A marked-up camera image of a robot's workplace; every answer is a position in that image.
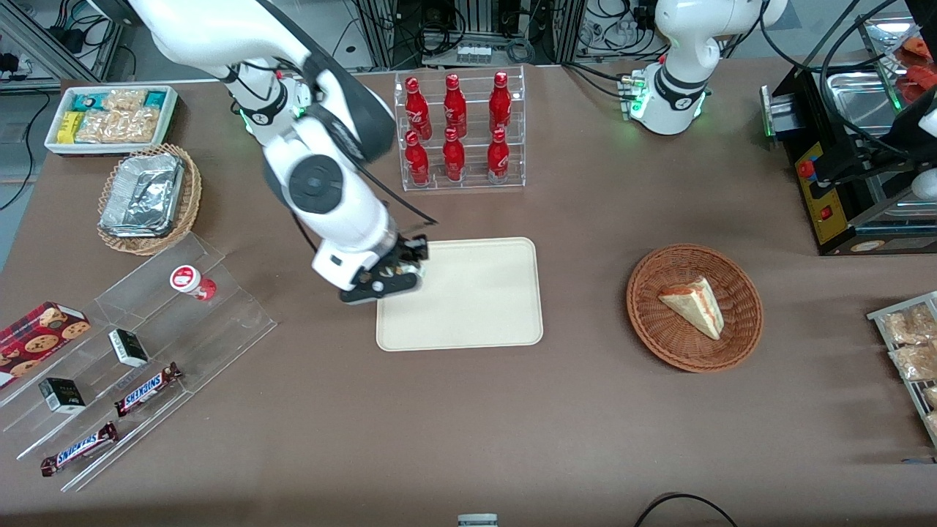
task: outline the red button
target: red button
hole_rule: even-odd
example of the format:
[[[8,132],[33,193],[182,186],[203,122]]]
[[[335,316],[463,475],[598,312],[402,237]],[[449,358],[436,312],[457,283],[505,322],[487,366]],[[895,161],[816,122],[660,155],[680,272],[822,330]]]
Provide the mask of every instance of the red button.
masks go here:
[[[799,165],[797,165],[797,175],[799,175],[800,177],[803,177],[806,179],[808,177],[811,177],[815,173],[816,173],[816,170],[813,169],[813,161],[809,159],[807,159],[806,161],[802,161]]]

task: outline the red and white cup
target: red and white cup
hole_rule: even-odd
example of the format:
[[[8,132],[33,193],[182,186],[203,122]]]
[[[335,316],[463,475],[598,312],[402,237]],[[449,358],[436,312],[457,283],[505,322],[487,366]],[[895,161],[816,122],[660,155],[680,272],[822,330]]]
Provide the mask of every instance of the red and white cup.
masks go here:
[[[191,265],[180,265],[172,271],[170,285],[179,293],[195,296],[206,302],[215,296],[218,288],[213,280],[203,277],[199,270]]]

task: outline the red cookie box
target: red cookie box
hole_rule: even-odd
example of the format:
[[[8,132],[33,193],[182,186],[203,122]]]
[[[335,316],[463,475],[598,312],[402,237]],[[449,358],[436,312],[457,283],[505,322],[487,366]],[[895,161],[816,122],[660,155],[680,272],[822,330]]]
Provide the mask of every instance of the red cookie box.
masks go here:
[[[45,302],[0,331],[0,389],[91,328],[80,311]]]

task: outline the cookie box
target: cookie box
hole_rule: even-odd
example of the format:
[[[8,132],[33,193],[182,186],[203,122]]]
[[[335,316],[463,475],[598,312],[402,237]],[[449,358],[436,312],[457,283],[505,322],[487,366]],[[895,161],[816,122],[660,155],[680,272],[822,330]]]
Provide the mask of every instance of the cookie box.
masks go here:
[[[62,120],[66,114],[73,110],[76,97],[90,96],[108,92],[114,88],[147,90],[149,92],[165,93],[162,104],[159,108],[159,119],[156,121],[156,132],[153,134],[153,140],[149,143],[59,143],[58,131],[62,126]],[[49,132],[46,134],[46,148],[59,156],[69,157],[101,157],[101,156],[119,156],[129,152],[138,152],[145,148],[151,148],[163,144],[166,133],[169,131],[172,120],[172,112],[175,110],[176,91],[166,84],[116,84],[93,86],[80,86],[68,88],[62,94],[62,101],[55,111],[55,117],[52,124],[49,125]]]
[[[80,311],[45,302],[0,331],[0,389],[90,328]]]

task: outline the yellow panel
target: yellow panel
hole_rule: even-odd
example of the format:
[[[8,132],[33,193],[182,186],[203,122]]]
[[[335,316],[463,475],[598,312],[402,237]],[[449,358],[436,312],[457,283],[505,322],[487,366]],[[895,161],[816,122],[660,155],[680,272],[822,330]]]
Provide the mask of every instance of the yellow panel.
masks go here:
[[[794,165],[795,171],[802,161],[814,156],[819,158],[822,154],[823,149],[820,148],[820,144],[815,144],[803,157],[797,160]],[[847,226],[846,214],[842,211],[842,203],[840,203],[840,195],[837,191],[835,189],[830,190],[826,196],[816,200],[811,196],[810,179],[798,176],[797,181],[800,183],[800,193],[804,196],[804,202],[807,204],[807,210],[811,215],[813,230],[817,233],[817,239],[820,240],[820,243],[824,244],[845,231]],[[822,219],[820,216],[820,211],[824,207],[829,207],[833,212],[833,215],[827,219]]]

